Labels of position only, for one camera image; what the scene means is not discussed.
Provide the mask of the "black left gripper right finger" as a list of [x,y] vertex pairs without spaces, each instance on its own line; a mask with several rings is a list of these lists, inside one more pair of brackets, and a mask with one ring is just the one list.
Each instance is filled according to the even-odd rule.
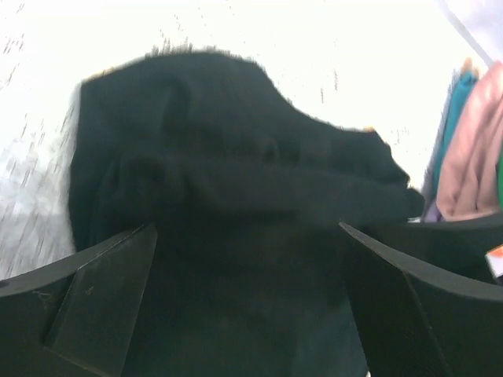
[[501,375],[502,287],[485,257],[502,243],[501,215],[342,230],[344,280],[372,375]]

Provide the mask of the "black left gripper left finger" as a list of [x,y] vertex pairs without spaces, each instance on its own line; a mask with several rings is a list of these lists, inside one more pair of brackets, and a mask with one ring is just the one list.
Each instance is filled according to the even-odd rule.
[[156,248],[152,226],[1,282],[1,374],[119,376]]

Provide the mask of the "black t-shirt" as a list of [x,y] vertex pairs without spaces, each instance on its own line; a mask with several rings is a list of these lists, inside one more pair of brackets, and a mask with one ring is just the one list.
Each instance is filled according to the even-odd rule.
[[76,249],[157,231],[126,376],[366,375],[339,224],[423,208],[378,134],[303,114],[250,61],[168,54],[81,86]]

